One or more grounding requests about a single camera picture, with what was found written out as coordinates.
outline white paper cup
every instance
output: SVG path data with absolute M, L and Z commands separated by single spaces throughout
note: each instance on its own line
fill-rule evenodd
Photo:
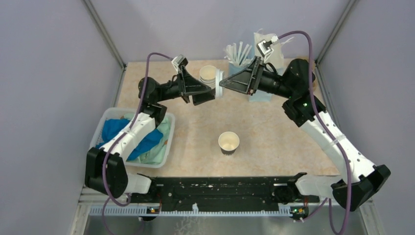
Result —
M 231 131 L 222 133 L 218 139 L 221 151 L 225 155 L 232 155 L 239 146 L 239 137 Z
M 212 65 L 203 66 L 199 71 L 199 78 L 202 82 L 215 82 L 217 68 Z

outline white wall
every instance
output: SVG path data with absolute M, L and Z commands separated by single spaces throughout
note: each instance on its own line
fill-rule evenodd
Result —
M 226 45 L 253 43 L 253 32 L 305 30 L 316 57 L 347 0 L 92 0 L 125 62 L 153 51 L 188 59 L 221 59 Z M 299 35 L 284 55 L 307 55 Z
M 413 234 L 415 1 L 360 1 L 322 64 L 341 129 L 392 174 L 374 196 L 388 234 Z
M 0 33 L 0 234 L 67 234 L 120 69 L 80 0 L 0 1 Z

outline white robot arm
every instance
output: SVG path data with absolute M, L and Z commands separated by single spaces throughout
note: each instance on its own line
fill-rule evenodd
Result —
M 173 61 L 181 63 L 183 58 L 176 57 Z M 261 58 L 255 57 L 247 68 L 222 80 L 220 86 L 243 94 L 254 94 L 256 90 L 262 90 L 287 98 L 288 100 L 282 107 L 288 118 L 316 141 L 339 170 L 339 176 L 314 176 L 306 173 L 294 176 L 287 182 L 289 191 L 293 192 L 287 202 L 290 202 L 292 198 L 314 195 L 334 198 L 342 207 L 346 207 L 347 172 L 345 160 L 336 145 L 339 142 L 349 159 L 352 183 L 350 210 L 354 211 L 382 187 L 390 176 L 390 171 L 386 166 L 375 166 L 373 162 L 365 158 L 334 124 L 323 104 L 315 98 L 319 115 L 326 128 L 334 135 L 335 141 L 325 132 L 311 108 L 307 68 L 307 61 L 295 59 L 285 73 L 279 75 L 276 71 L 267 70 Z M 175 66 L 175 69 L 178 75 L 174 82 L 159 84 L 149 78 L 148 88 L 145 91 L 145 105 L 137 118 L 100 149 L 89 150 L 85 176 L 86 186 L 106 194 L 100 172 L 103 156 L 114 145 L 106 169 L 112 195 L 118 198 L 125 192 L 146 194 L 149 191 L 152 180 L 143 175 L 128 174 L 124 162 L 140 141 L 162 121 L 166 107 L 157 102 L 177 97 L 190 102 L 188 98 L 190 95 L 192 95 L 194 105 L 214 99 L 210 87 L 191 77 L 184 65 Z M 143 80 L 138 85 L 140 92 L 142 92 L 142 82 Z

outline beige countertop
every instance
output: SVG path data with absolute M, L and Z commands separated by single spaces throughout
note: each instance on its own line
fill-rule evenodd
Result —
M 190 61 L 187 70 L 199 78 L 199 69 L 213 65 L 228 75 L 226 60 Z M 170 62 L 151 62 L 149 76 L 160 83 L 176 72 Z M 138 106 L 138 82 L 145 62 L 129 63 L 118 107 Z M 284 98 L 248 102 L 248 96 L 224 89 L 221 99 L 193 106 L 177 98 L 161 102 L 176 117 L 173 142 L 165 165 L 158 169 L 128 166 L 129 172 L 149 176 L 280 176 L 299 172 L 338 174 L 320 147 L 284 113 Z M 317 88 L 316 96 L 321 97 Z M 231 156 L 221 153 L 218 138 L 233 131 L 240 146 Z

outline white plastic basket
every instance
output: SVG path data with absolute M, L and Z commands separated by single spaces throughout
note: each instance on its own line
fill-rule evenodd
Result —
M 135 113 L 135 109 L 126 109 L 126 108 L 109 108 L 104 112 L 104 115 L 99 120 L 98 126 L 93 134 L 92 141 L 90 143 L 90 148 L 95 147 L 97 144 L 102 143 L 102 128 L 104 127 L 104 123 L 106 120 L 109 119 L 120 119 L 122 116 L 128 113 Z M 147 168 L 160 168 L 162 167 L 167 160 L 167 156 L 170 152 L 171 141 L 173 140 L 173 132 L 174 132 L 174 123 L 176 122 L 176 118 L 171 113 L 166 113 L 165 118 L 168 118 L 170 122 L 170 134 L 167 141 L 166 151 L 164 153 L 163 161 L 160 164 L 142 164 L 142 163 L 132 163 L 132 162 L 125 162 L 125 165 L 131 166 L 139 166 L 139 167 L 147 167 Z

